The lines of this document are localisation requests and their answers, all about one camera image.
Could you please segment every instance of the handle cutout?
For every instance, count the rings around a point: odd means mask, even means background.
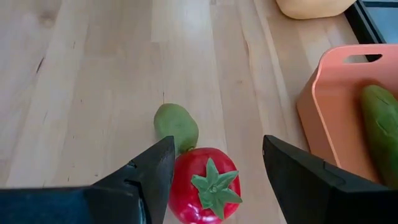
[[[368,63],[375,62],[382,57],[381,54],[350,55],[344,59],[344,63]]]

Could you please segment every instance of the orange basket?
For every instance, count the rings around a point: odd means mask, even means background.
[[[344,63],[351,55],[374,62]],[[380,85],[398,98],[398,45],[369,44],[327,51],[301,92],[297,109],[312,154],[356,175],[380,182],[366,147],[361,89]]]

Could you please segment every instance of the plastic toy vegetable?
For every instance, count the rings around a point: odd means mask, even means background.
[[[362,91],[361,106],[370,155],[385,184],[398,189],[398,102],[387,90],[370,85]]]
[[[169,207],[182,223],[220,223],[236,211],[240,195],[238,171],[219,149],[194,149],[175,161]]]
[[[193,149],[198,142],[199,129],[188,111],[180,105],[165,103],[157,110],[154,126],[159,139],[174,136],[176,155]]]

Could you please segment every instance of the red tomato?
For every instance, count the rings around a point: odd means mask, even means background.
[[[191,183],[194,174],[206,177],[206,163],[209,158],[213,159],[219,174],[236,170],[234,163],[225,153],[209,147],[188,151],[175,161],[169,207],[182,223],[217,224],[221,222],[210,208],[203,209],[198,189]],[[241,196],[239,176],[228,188]],[[238,206],[238,203],[226,203],[224,218],[227,219]]]

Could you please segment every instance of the tomato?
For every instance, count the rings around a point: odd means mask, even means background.
[[[215,165],[214,170],[216,169],[219,175],[209,171],[211,164]],[[198,180],[196,185],[193,184],[195,178]],[[226,198],[225,194],[228,194],[229,199],[223,201]],[[215,195],[222,197],[215,200]],[[228,218],[236,211],[241,202],[240,196],[241,187],[236,167],[219,149],[210,147],[194,149],[182,154],[175,161],[169,207],[182,223],[220,223],[222,218]]]

